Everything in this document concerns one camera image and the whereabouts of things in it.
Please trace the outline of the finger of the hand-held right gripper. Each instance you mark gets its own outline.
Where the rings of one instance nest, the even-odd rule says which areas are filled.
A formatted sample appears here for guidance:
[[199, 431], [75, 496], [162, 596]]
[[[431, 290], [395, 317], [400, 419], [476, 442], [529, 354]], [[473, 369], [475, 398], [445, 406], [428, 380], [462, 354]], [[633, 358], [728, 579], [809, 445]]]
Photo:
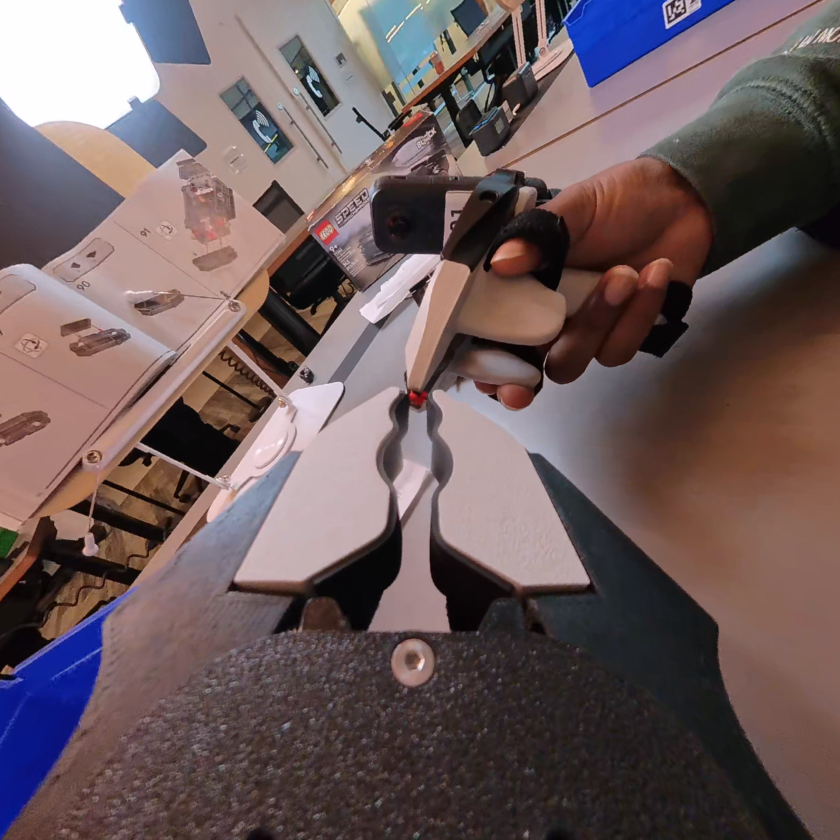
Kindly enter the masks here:
[[405, 345], [405, 384], [409, 395], [425, 395], [441, 374], [490, 381], [490, 352], [459, 332], [459, 315], [483, 264], [471, 269], [443, 260], [427, 283]]

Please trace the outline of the white booklet stand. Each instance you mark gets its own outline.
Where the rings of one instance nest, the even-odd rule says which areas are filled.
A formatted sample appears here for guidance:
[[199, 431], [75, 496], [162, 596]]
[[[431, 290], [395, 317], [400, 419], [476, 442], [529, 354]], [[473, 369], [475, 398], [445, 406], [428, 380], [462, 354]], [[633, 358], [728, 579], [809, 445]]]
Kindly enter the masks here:
[[180, 359], [164, 375], [161, 383], [153, 386], [144, 398], [146, 402], [152, 401], [153, 405], [143, 421], [139, 420], [141, 403], [137, 402], [118, 423], [110, 427], [100, 443], [89, 447], [82, 458], [85, 467], [89, 467], [88, 457], [97, 452], [101, 452], [102, 456], [109, 456], [111, 460], [103, 460], [96, 464], [94, 470], [80, 469], [68, 478], [65, 488], [56, 492], [55, 498], [49, 504], [52, 514], [71, 510], [85, 515], [90, 520], [101, 519], [114, 528], [139, 535], [153, 530], [151, 525], [143, 521], [119, 524], [115, 512], [106, 510], [101, 502], [96, 503], [98, 491], [108, 484], [110, 473], [117, 468], [118, 460], [123, 457], [122, 450], [117, 448], [116, 438], [122, 426], [126, 426], [128, 431], [134, 434], [134, 437], [127, 440], [127, 444], [132, 445], [142, 455], [165, 460], [179, 468], [184, 475], [194, 476], [205, 486], [213, 485], [221, 490], [220, 500], [211, 504], [209, 520], [213, 520], [233, 501], [241, 498], [255, 485], [258, 478], [279, 464], [283, 455], [302, 451], [309, 446], [328, 422], [342, 398], [343, 384], [317, 385], [310, 390], [291, 395], [283, 392], [278, 385], [270, 383], [270, 378], [264, 371], [256, 371], [256, 375], [267, 384], [267, 407], [273, 408], [275, 412], [266, 429], [258, 433], [256, 442], [246, 445], [245, 455], [237, 466], [229, 468], [220, 464], [211, 469], [197, 469], [192, 458], [175, 458], [161, 447], [152, 447], [144, 443], [152, 426], [161, 421], [163, 415], [175, 404], [175, 400], [182, 397], [186, 388], [204, 373], [212, 358], [225, 350], [242, 364], [249, 364], [249, 358], [240, 352], [235, 342], [235, 334], [245, 332], [242, 324], [250, 316], [246, 303], [266, 302], [270, 292], [268, 285], [262, 283], [262, 280], [266, 279], [266, 274], [260, 275], [239, 298], [222, 297], [219, 300], [219, 306], [213, 310], [212, 317], [187, 344]]

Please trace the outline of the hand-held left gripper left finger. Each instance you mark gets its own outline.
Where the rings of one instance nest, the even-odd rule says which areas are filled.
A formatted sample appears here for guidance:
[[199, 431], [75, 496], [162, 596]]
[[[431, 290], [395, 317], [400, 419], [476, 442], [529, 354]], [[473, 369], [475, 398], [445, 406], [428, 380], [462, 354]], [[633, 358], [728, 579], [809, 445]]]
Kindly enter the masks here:
[[387, 467], [403, 391], [387, 387], [324, 427], [297, 457], [234, 578], [242, 592], [333, 599], [367, 629], [402, 557]]

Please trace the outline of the black device box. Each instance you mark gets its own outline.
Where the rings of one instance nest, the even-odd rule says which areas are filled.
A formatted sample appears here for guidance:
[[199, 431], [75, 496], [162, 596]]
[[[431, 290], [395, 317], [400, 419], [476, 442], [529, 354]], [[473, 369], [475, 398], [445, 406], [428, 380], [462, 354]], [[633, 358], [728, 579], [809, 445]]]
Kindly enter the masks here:
[[539, 85], [528, 61], [524, 61], [514, 70], [501, 87], [502, 100], [511, 113], [525, 109], [537, 97], [538, 92]]

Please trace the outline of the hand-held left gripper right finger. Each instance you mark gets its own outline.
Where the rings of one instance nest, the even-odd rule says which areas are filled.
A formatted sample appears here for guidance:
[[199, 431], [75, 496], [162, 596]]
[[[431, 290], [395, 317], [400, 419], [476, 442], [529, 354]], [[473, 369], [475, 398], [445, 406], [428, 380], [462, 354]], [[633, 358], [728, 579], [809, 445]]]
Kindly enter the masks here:
[[477, 629], [499, 599], [584, 592], [583, 562], [528, 450], [445, 392], [429, 399], [437, 481], [429, 564], [451, 629]]

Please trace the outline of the blue storage bin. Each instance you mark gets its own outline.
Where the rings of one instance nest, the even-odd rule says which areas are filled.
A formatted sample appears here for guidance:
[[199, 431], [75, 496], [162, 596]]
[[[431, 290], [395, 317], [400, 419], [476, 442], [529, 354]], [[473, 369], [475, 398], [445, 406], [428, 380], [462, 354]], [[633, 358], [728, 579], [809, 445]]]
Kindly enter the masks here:
[[729, 1], [580, 1], [563, 24], [594, 88]]

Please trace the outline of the lego instruction booklet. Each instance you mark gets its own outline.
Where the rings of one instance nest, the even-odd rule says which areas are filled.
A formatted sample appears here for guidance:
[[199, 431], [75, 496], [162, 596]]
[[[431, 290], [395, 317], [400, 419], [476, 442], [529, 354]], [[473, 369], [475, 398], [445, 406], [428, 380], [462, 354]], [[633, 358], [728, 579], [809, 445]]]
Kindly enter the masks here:
[[183, 150], [41, 269], [2, 270], [2, 527], [102, 473], [248, 315], [285, 235]]

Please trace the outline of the person's right forearm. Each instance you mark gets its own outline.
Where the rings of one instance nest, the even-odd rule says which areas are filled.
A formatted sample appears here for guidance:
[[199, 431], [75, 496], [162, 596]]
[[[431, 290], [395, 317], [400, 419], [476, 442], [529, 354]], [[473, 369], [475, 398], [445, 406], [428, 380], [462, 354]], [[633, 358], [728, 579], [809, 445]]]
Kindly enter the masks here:
[[706, 112], [643, 156], [669, 165], [705, 204], [713, 233], [703, 275], [838, 215], [838, 2], [741, 68]]

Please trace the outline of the lego set box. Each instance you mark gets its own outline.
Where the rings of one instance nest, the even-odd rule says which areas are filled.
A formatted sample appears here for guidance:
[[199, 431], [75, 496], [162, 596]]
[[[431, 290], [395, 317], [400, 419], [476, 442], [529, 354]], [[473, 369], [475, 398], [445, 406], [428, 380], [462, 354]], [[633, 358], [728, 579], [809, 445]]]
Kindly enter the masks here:
[[365, 158], [308, 215], [308, 231], [357, 291], [365, 291], [398, 260], [374, 241], [373, 184], [386, 175], [460, 175], [437, 118], [415, 112], [392, 137]]

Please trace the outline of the blue plastic bin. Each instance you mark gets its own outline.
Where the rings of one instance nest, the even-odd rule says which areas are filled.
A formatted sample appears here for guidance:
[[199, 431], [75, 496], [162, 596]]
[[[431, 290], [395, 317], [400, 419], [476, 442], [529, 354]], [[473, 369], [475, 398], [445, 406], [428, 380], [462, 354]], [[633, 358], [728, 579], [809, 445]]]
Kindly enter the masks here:
[[1, 686], [1, 835], [63, 753], [92, 697], [103, 626], [121, 595], [15, 668]]

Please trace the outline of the person's right hand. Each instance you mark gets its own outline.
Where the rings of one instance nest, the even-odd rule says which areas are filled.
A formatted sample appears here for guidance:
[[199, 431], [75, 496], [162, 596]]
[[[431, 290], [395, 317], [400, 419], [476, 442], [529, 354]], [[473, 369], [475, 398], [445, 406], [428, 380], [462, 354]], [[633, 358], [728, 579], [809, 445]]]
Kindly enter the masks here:
[[699, 278], [712, 225], [690, 184], [647, 156], [571, 185], [546, 208], [568, 228], [570, 266], [602, 275], [560, 336], [542, 347], [545, 374], [568, 384], [593, 361], [614, 368], [635, 356], [669, 283], [693, 287]]

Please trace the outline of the black office chair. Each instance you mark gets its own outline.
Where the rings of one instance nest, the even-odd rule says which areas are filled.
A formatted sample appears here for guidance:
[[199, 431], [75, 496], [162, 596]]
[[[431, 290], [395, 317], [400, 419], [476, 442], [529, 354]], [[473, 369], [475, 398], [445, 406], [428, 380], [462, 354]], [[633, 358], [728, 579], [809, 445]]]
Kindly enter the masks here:
[[314, 314], [326, 301], [341, 312], [352, 298], [343, 270], [309, 232], [306, 214], [286, 190], [273, 181], [255, 203], [285, 236], [279, 255], [268, 268], [274, 291], [299, 311]]

